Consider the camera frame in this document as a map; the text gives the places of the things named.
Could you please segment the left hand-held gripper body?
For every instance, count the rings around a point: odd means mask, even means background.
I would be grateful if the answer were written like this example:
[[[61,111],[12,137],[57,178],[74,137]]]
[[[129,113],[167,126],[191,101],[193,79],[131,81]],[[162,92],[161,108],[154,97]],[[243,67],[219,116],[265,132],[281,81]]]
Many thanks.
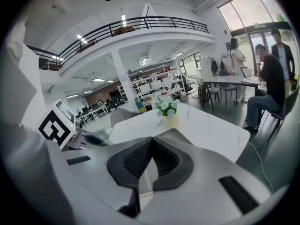
[[[38,125],[38,132],[47,140],[55,142],[60,150],[69,147],[80,149],[82,141],[83,120],[77,118],[61,100],[49,106]]]

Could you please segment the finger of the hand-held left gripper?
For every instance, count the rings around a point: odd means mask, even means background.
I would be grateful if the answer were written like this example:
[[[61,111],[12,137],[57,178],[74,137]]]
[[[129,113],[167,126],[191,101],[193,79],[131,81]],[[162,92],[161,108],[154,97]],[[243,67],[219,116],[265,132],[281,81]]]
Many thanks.
[[[86,135],[84,138],[88,144],[91,144],[94,146],[98,146],[98,147],[109,146],[109,144],[107,142],[105,142],[105,140],[102,140],[101,138],[96,137],[94,135]]]

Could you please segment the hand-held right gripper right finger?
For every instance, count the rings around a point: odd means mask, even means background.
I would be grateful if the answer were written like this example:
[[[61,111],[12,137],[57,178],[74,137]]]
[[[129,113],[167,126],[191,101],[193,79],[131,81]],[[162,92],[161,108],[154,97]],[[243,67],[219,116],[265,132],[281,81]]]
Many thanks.
[[[154,192],[136,217],[151,225],[218,225],[242,217],[271,192],[253,174],[214,151],[194,146],[172,128],[156,136],[186,152],[194,162],[178,188]]]

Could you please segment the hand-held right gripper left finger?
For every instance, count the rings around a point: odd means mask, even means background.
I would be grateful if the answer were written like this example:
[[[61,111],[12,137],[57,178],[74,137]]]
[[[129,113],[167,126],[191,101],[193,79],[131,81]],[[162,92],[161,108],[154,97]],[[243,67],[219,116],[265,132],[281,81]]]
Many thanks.
[[[150,138],[97,149],[61,152],[47,141],[46,215],[56,225],[139,225],[139,180],[124,157],[147,148]]]

